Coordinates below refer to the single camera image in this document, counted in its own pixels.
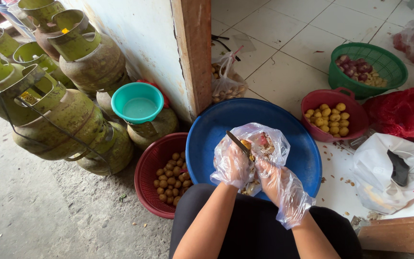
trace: red plastic basket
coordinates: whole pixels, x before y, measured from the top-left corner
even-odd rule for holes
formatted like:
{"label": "red plastic basket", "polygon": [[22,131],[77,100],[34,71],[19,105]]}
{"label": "red plastic basket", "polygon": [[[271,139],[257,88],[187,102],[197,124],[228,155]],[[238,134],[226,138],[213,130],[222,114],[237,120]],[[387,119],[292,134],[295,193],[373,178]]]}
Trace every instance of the red plastic basket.
{"label": "red plastic basket", "polygon": [[[350,95],[341,93],[340,91],[346,91]],[[305,112],[309,109],[317,109],[321,104],[328,104],[330,108],[334,108],[338,103],[344,103],[346,110],[343,112],[349,113],[349,133],[342,138],[335,138],[330,133],[324,132],[316,126],[312,126],[305,117]],[[316,90],[310,92],[305,96],[301,102],[301,123],[311,133],[315,140],[322,142],[334,142],[338,140],[347,140],[358,138],[368,129],[368,117],[360,105],[355,100],[354,93],[346,88],[339,87],[335,90]]]}
{"label": "red plastic basket", "polygon": [[152,214],[161,218],[173,219],[175,206],[159,200],[154,188],[156,171],[164,168],[173,153],[180,153],[186,148],[188,133],[173,133],[156,140],[143,152],[135,168],[135,191],[138,199]]}

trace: person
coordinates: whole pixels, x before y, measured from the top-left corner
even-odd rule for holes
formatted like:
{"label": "person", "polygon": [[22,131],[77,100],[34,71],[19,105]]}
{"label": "person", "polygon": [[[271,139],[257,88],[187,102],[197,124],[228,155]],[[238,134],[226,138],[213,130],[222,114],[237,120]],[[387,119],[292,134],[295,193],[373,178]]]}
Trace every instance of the person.
{"label": "person", "polygon": [[313,206],[315,199],[288,168],[253,156],[272,202],[238,194],[252,162],[230,144],[217,166],[223,169],[219,185],[194,185],[178,202],[169,258],[362,258],[346,218]]}

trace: knife blade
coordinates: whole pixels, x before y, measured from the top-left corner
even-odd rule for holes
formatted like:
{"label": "knife blade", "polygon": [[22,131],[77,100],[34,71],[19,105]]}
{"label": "knife blade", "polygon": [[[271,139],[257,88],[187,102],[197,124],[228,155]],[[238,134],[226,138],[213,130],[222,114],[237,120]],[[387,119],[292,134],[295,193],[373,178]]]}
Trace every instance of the knife blade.
{"label": "knife blade", "polygon": [[252,162],[255,161],[250,150],[244,144],[242,144],[241,141],[236,136],[233,135],[233,133],[227,130],[226,134],[244,152],[244,154],[250,159],[250,161]]}

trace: red mesh bag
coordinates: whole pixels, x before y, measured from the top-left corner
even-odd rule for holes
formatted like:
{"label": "red mesh bag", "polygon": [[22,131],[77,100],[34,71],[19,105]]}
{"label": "red mesh bag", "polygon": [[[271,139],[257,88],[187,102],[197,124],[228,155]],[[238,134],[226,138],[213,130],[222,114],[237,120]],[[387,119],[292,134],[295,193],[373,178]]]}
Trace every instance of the red mesh bag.
{"label": "red mesh bag", "polygon": [[373,97],[363,108],[379,132],[414,138],[414,88]]}

